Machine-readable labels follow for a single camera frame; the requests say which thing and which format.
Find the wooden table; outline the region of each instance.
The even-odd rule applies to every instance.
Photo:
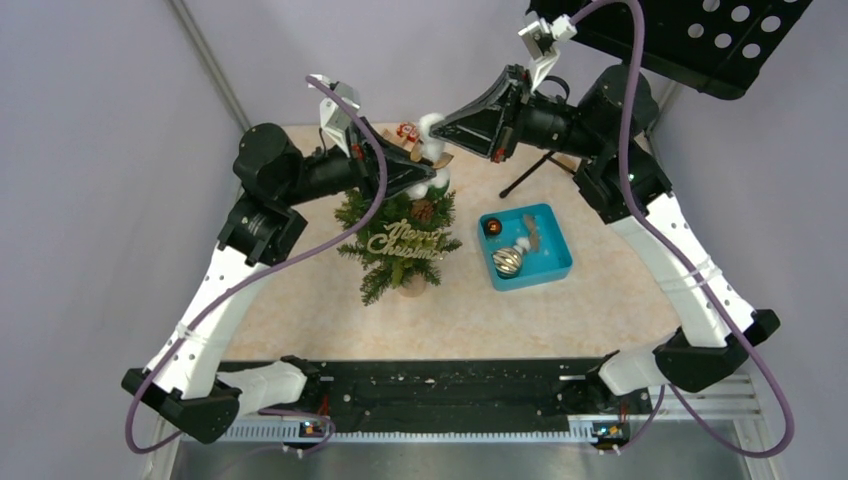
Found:
[[[286,131],[304,153],[320,144],[315,126]],[[586,205],[567,173],[548,162],[509,197],[498,197],[543,152],[519,147],[506,163],[496,165],[457,148],[448,150],[455,155],[449,168],[457,191],[452,231],[465,245],[440,262],[442,286],[428,286],[417,298],[390,291],[364,307],[361,266],[330,250],[271,279],[225,358],[600,356],[656,340],[677,327],[675,312],[647,268]],[[339,195],[297,207],[309,225],[293,254],[341,232],[333,218],[341,201]],[[485,213],[539,202],[553,207],[574,268],[564,280],[497,292],[480,253],[476,222]]]

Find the metal pole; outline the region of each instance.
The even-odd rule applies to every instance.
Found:
[[[230,116],[233,117],[233,120],[239,124],[243,131],[247,131],[253,124],[248,120],[244,108],[239,103],[238,97],[236,97],[233,88],[227,81],[227,77],[215,59],[215,55],[212,54],[212,49],[209,48],[209,44],[203,38],[203,34],[194,21],[194,17],[191,15],[188,6],[183,0],[165,0],[165,2],[171,7],[180,27],[182,27],[189,42],[194,46],[198,60],[200,60],[206,73],[209,74],[212,84],[215,86],[215,90],[218,91],[221,101],[224,102],[224,106],[227,107]]]

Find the christmas tree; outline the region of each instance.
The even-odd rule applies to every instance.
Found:
[[[441,283],[436,261],[462,246],[445,230],[454,221],[456,195],[447,190],[448,185],[429,187],[422,198],[402,193],[386,200],[356,233],[355,242],[338,248],[342,256],[359,260],[367,271],[360,286],[363,304],[371,305],[389,288],[407,285],[416,275],[431,285]],[[358,190],[345,192],[345,197],[335,217],[349,229],[371,204]]]

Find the gray wall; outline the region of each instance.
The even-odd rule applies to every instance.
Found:
[[[0,478],[139,477],[120,380],[205,271],[238,138],[165,2],[0,2]]]
[[[686,90],[656,141],[695,231],[783,327],[761,348],[792,400],[791,478],[844,478],[848,421],[848,4],[816,0],[748,94]],[[783,429],[767,395],[772,429]]]
[[[526,0],[188,0],[254,123],[318,122],[320,97],[303,77],[322,73],[359,90],[372,121],[450,113],[528,54],[517,32]],[[611,56],[574,42],[554,69],[579,99]],[[655,96],[665,79],[651,76]]]

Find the gray floor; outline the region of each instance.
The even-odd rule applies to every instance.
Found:
[[[731,437],[729,425],[722,429]],[[339,444],[306,460],[279,450],[221,470],[259,444],[183,443],[173,480],[195,479],[749,479],[741,457],[691,422],[657,423],[621,457],[584,455],[567,446],[521,444]]]

